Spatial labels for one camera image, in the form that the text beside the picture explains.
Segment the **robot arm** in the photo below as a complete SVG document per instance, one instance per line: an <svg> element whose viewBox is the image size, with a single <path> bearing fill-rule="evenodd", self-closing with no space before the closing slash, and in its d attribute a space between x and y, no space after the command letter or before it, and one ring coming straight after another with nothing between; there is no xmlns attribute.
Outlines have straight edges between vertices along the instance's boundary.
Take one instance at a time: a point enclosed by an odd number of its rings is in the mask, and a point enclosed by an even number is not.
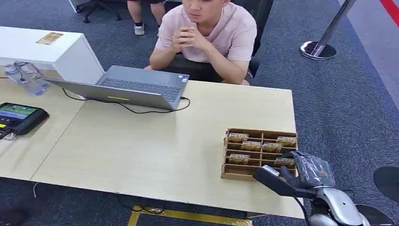
<svg viewBox="0 0 399 226"><path fill-rule="evenodd" d="M358 212L350 197L333 188L334 176L328 162L299 151L284 154L294 157L298 177L292 176L285 166L281 175L271 172L268 166L258 169L253 177L282 196L311 199L312 216L307 219L309 226L369 226L367 219Z"/></svg>

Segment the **laptop keyboard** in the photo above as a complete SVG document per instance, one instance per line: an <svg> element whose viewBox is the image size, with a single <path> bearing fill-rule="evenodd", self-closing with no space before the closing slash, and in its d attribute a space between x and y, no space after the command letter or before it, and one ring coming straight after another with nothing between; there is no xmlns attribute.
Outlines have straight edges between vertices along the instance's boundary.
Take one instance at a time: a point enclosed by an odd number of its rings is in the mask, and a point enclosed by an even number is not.
<svg viewBox="0 0 399 226"><path fill-rule="evenodd" d="M177 95L180 92L180 87L162 86L120 79L104 79L100 85L119 89L129 89L134 91L161 94L169 102L175 102Z"/></svg>

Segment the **wooden organizer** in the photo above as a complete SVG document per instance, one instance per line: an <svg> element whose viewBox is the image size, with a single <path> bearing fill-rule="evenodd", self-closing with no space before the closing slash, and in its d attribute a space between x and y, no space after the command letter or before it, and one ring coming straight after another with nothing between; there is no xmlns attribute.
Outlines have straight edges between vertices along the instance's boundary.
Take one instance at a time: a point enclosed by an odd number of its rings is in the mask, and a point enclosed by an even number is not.
<svg viewBox="0 0 399 226"><path fill-rule="evenodd" d="M223 149L223 163L222 163L222 178L233 180L246 180L256 181L252 175L260 167L269 165L273 167L276 158L280 158L284 152L295 151L296 144L291 147L284 146L281 153L266 153L261 148L260 152L243 151L241 150L241 143L229 143L230 133L243 133L249 134L248 141L256 141L264 143L275 143L277 137L296 137L296 133L285 133L266 130L255 129L227 129L226 136L224 137ZM250 155L247 165L229 164L230 154L246 154ZM275 170L280 171L279 167L273 167ZM296 166L289 169L292 175L297 176Z"/></svg>

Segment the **pink t-shirt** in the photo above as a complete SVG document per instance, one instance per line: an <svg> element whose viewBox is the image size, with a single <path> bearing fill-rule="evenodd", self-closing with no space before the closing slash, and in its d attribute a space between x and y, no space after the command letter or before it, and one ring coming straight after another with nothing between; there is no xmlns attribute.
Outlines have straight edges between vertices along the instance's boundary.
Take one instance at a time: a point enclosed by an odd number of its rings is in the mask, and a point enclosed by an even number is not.
<svg viewBox="0 0 399 226"><path fill-rule="evenodd" d="M167 49L172 37L180 27L197 27L188 18L182 5L169 11L162 19L160 37L155 47ZM256 22L243 7L228 3L222 10L222 16L211 32L205 37L227 59L250 61L256 37ZM184 57L195 62L209 62L207 56L195 47L182 48Z"/></svg>

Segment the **table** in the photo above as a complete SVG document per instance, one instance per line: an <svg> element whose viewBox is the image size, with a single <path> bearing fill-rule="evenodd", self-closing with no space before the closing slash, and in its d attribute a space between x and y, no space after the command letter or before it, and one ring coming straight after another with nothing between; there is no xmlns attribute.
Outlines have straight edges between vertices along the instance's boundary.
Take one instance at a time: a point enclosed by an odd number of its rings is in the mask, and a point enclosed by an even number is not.
<svg viewBox="0 0 399 226"><path fill-rule="evenodd" d="M220 178L227 128L295 132L291 91L189 81L184 96L191 106L167 114L85 102L32 180L303 218L291 197Z"/></svg>
<svg viewBox="0 0 399 226"><path fill-rule="evenodd" d="M40 97L31 97L10 80L0 79L0 103L4 102L44 108L50 114L31 133L16 141L0 141L0 177L30 180L83 103L65 97L55 86Z"/></svg>

